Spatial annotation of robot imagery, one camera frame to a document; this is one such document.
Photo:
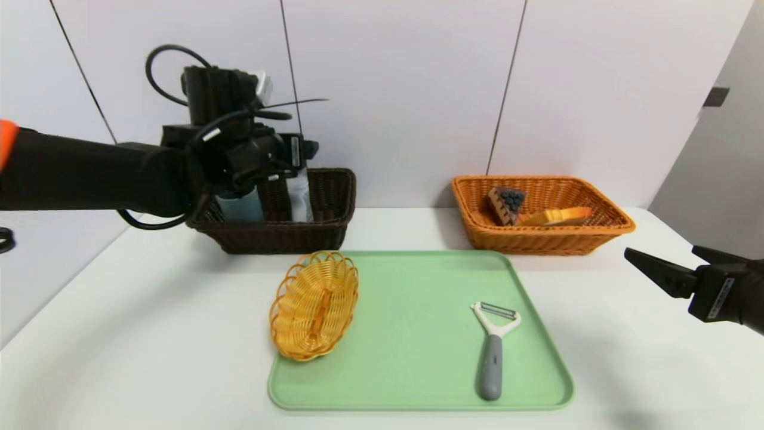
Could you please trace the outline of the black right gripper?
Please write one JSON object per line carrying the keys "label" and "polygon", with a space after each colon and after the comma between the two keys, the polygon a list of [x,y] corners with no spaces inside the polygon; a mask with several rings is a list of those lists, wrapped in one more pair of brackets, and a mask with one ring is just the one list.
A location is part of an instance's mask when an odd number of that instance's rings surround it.
{"label": "black right gripper", "polygon": [[693,295],[688,312],[698,320],[729,321],[763,335],[762,260],[701,245],[693,245],[691,253],[707,266],[695,271],[628,247],[623,257],[669,296]]}

